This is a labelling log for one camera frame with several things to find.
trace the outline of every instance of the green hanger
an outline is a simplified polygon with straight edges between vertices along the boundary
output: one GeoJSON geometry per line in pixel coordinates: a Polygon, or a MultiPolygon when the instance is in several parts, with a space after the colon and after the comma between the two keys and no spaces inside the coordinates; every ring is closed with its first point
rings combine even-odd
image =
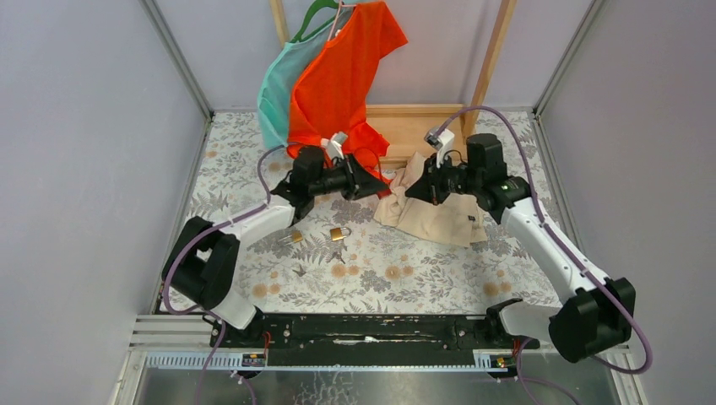
{"type": "MultiPolygon", "coordinates": [[[[308,24],[311,23],[311,19],[313,18],[314,15],[316,15],[316,13],[318,13],[319,10],[322,10],[324,8],[332,8],[334,10],[337,10],[338,3],[336,3],[334,0],[316,0],[315,2],[313,2],[313,4],[311,4],[311,7],[308,8],[308,11],[306,11],[306,17],[304,17],[304,19],[303,19],[303,24],[301,25],[301,29],[298,30],[298,32],[296,33],[296,36],[294,36],[290,42],[296,43],[299,41],[303,41],[303,39],[301,38],[301,35],[303,35],[303,33],[306,32],[306,29],[308,28],[308,24]]],[[[333,19],[330,19],[325,24],[321,25],[317,30],[313,31],[311,33],[311,35],[316,34],[319,30],[321,30],[323,27],[325,27],[326,25],[328,25],[332,22],[333,22],[333,19]]]]}

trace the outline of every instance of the small key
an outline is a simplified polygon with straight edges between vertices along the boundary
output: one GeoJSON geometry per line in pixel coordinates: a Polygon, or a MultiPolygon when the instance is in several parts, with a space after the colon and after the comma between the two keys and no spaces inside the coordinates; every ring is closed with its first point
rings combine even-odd
{"type": "Polygon", "coordinates": [[[343,260],[343,254],[341,251],[335,251],[334,254],[331,256],[331,260],[338,259],[341,263],[345,264],[345,260],[343,260]]]}

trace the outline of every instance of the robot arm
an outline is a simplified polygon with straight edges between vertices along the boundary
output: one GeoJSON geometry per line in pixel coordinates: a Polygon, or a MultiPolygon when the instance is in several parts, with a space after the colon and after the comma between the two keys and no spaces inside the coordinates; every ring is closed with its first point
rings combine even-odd
{"type": "Polygon", "coordinates": [[[232,218],[258,213],[221,231],[215,230],[180,257],[185,246],[213,226],[199,217],[189,219],[166,262],[162,279],[166,281],[172,263],[180,260],[167,284],[234,328],[246,329],[258,309],[231,288],[238,282],[235,268],[240,249],[245,250],[267,235],[304,219],[313,209],[316,196],[341,192],[346,200],[356,200],[388,189],[385,183],[363,169],[353,155],[343,155],[340,145],[344,140],[345,136],[339,134],[327,145],[328,157],[334,162],[330,168],[324,167],[322,148],[302,148],[289,175],[271,191],[268,203],[261,202],[232,218]],[[211,251],[209,258],[197,257],[197,250],[211,251]]]}
{"type": "Polygon", "coordinates": [[[562,303],[562,307],[530,305],[522,300],[509,300],[488,310],[501,332],[510,336],[528,336],[551,342],[559,353],[571,362],[597,354],[631,336],[631,327],[621,313],[586,278],[577,263],[564,251],[576,253],[592,275],[598,279],[633,314],[635,291],[624,278],[613,281],[596,267],[559,230],[549,215],[540,221],[535,203],[545,211],[541,202],[531,198],[527,181],[507,175],[502,157],[502,144],[493,134],[478,134],[468,138],[468,161],[457,166],[445,153],[443,145],[452,144],[454,135],[444,131],[440,139],[426,141],[438,152],[425,163],[423,176],[406,191],[407,197],[439,204],[451,192],[472,194],[477,203],[492,218],[507,228],[537,262],[562,303]]]}

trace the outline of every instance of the wooden board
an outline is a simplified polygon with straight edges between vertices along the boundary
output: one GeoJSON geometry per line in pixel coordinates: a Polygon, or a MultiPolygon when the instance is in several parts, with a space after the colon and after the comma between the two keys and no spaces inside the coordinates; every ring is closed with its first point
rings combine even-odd
{"type": "MultiPolygon", "coordinates": [[[[507,28],[510,26],[515,5],[517,5],[517,0],[502,0],[502,3],[500,3],[500,10],[497,12],[495,26],[492,28],[492,36],[490,37],[490,43],[487,45],[487,52],[485,53],[485,59],[482,61],[482,69],[480,70],[480,76],[477,78],[477,85],[470,105],[482,105],[485,102],[487,87],[490,85],[492,73],[495,71],[495,66],[497,66],[497,59],[500,56],[502,43],[507,36],[507,28]]],[[[464,115],[463,137],[467,138],[471,135],[469,132],[472,132],[473,128],[475,128],[478,115],[479,111],[471,111],[464,115]]]]}
{"type": "MultiPolygon", "coordinates": [[[[415,152],[426,157],[434,154],[435,149],[423,138],[431,128],[439,127],[461,108],[461,104],[369,105],[366,111],[368,124],[390,143],[387,155],[381,158],[383,169],[405,167],[415,152]]],[[[454,120],[448,129],[455,133],[454,149],[465,156],[461,121],[454,120]]]]}

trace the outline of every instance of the orange t-shirt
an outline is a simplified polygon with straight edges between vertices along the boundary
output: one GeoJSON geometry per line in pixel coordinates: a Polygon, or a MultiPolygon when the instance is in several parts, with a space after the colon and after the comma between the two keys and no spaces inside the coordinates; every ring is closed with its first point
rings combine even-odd
{"type": "Polygon", "coordinates": [[[388,142],[366,122],[366,96],[380,59],[406,43],[384,2],[357,4],[348,23],[296,81],[290,99],[288,154],[295,158],[302,145],[320,146],[321,138],[345,132],[343,151],[364,167],[374,168],[376,156],[385,156],[388,142]]]}

